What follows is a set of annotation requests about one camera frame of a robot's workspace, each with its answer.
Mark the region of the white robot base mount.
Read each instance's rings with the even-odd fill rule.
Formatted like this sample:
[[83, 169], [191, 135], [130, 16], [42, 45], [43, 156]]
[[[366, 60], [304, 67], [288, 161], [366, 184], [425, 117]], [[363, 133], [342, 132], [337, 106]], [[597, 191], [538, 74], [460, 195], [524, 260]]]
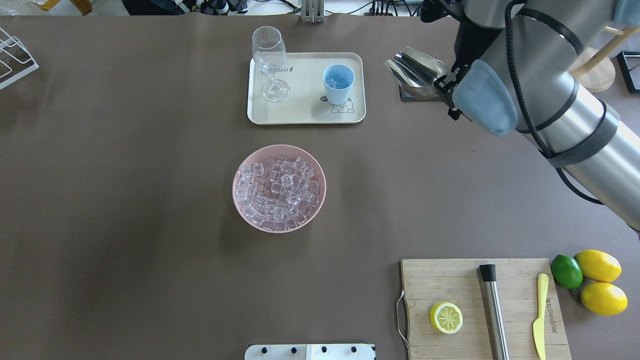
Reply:
[[373, 344], [309, 343], [309, 344], [254, 344], [247, 347], [245, 360], [375, 360]]

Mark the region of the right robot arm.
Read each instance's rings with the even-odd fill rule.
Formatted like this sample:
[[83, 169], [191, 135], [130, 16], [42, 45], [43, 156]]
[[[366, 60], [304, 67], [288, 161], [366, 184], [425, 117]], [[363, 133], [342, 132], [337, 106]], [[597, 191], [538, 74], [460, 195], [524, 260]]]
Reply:
[[567, 187], [639, 230], [639, 137], [569, 72], [607, 25], [639, 25], [637, 0], [424, 0], [420, 13], [459, 22], [434, 82], [453, 119], [529, 137]]

